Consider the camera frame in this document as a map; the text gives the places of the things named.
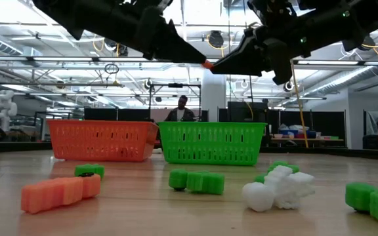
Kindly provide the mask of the green plastic basket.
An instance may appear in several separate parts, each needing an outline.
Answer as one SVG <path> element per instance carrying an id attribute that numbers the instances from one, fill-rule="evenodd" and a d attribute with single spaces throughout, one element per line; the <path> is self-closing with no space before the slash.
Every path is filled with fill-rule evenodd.
<path id="1" fill-rule="evenodd" d="M 160 122 L 168 163 L 254 166 L 266 123 Z"/>

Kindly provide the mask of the black partition panels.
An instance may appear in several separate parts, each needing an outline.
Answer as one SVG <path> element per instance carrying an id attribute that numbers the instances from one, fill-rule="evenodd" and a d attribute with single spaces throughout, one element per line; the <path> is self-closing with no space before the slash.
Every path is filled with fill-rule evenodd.
<path id="1" fill-rule="evenodd" d="M 164 121 L 170 109 L 85 108 L 85 120 L 101 121 Z M 229 102 L 227 108 L 219 108 L 219 122 L 264 122 L 268 123 L 273 138 L 289 138 L 279 130 L 313 130 L 316 138 L 343 139 L 346 141 L 345 113 L 343 111 L 284 111 L 271 109 L 264 102 Z"/>

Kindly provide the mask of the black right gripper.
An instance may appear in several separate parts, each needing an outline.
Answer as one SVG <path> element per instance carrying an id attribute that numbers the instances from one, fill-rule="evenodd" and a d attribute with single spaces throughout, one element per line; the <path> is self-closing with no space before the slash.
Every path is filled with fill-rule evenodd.
<path id="1" fill-rule="evenodd" d="M 247 6 L 261 21 L 257 28 L 244 31 L 239 45 L 213 64 L 213 74 L 261 76 L 274 72 L 273 81 L 280 85 L 291 79 L 288 43 L 281 39 L 286 26 L 297 18 L 289 0 L 247 0 Z"/>

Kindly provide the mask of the green plastic skeleton toy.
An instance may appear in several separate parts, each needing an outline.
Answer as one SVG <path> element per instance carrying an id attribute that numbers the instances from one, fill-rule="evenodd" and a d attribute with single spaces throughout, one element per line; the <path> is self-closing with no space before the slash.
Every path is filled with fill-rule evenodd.
<path id="1" fill-rule="evenodd" d="M 169 187 L 176 191 L 188 190 L 194 193 L 222 195 L 225 176 L 207 171 L 172 170 L 169 174 Z"/>
<path id="2" fill-rule="evenodd" d="M 345 203 L 357 212 L 369 214 L 378 220 L 378 188 L 361 182 L 345 187 Z"/>
<path id="3" fill-rule="evenodd" d="M 293 171 L 293 173 L 297 173 L 300 171 L 300 168 L 298 165 L 290 165 L 288 162 L 285 162 L 285 161 L 275 161 L 267 168 L 267 171 L 264 174 L 260 174 L 256 176 L 254 181 L 263 184 L 264 177 L 267 176 L 270 172 L 272 172 L 278 166 L 289 167 Z"/>
<path id="4" fill-rule="evenodd" d="M 74 176 L 81 176 L 86 173 L 93 173 L 100 176 L 101 179 L 104 178 L 104 166 L 99 164 L 84 164 L 77 165 L 74 170 Z"/>

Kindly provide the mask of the wooden side table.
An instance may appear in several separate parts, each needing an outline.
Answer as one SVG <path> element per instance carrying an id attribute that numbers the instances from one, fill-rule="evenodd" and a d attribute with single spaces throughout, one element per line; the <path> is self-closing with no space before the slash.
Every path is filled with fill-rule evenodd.
<path id="1" fill-rule="evenodd" d="M 271 138 L 270 139 L 271 144 L 296 144 L 298 146 L 306 145 L 308 143 L 308 146 L 310 148 L 322 148 L 322 147 L 333 147 L 333 148 L 346 148 L 346 141 L 343 139 L 338 140 L 332 140 L 332 139 L 320 139 L 320 138 L 312 138 L 312 139 L 304 139 L 304 138 Z"/>

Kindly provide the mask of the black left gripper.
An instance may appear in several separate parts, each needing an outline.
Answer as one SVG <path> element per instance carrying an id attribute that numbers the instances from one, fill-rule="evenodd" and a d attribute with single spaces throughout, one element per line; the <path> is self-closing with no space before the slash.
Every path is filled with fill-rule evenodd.
<path id="1" fill-rule="evenodd" d="M 85 30 L 151 60 L 203 64 L 206 56 L 179 36 L 163 10 L 172 0 L 33 0 L 35 7 L 80 40 Z"/>

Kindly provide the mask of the orange plastic basket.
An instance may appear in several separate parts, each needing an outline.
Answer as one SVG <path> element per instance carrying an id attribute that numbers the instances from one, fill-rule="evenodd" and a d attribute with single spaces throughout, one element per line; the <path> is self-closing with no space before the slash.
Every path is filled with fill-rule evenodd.
<path id="1" fill-rule="evenodd" d="M 152 155 L 158 126 L 146 121 L 48 121 L 57 159 L 143 162 Z"/>

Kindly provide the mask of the blue storage bin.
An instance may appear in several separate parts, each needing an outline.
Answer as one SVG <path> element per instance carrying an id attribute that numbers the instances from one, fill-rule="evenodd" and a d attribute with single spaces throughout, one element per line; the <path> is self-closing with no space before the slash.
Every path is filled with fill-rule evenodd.
<path id="1" fill-rule="evenodd" d="M 278 131 L 279 134 L 283 134 L 285 136 L 290 136 L 290 135 L 294 135 L 294 138 L 304 138 L 305 135 L 307 136 L 307 138 L 316 138 L 317 134 L 316 134 L 316 131 L 313 131 L 313 130 L 306 130 L 306 134 L 304 134 L 304 132 L 302 130 L 279 130 Z"/>

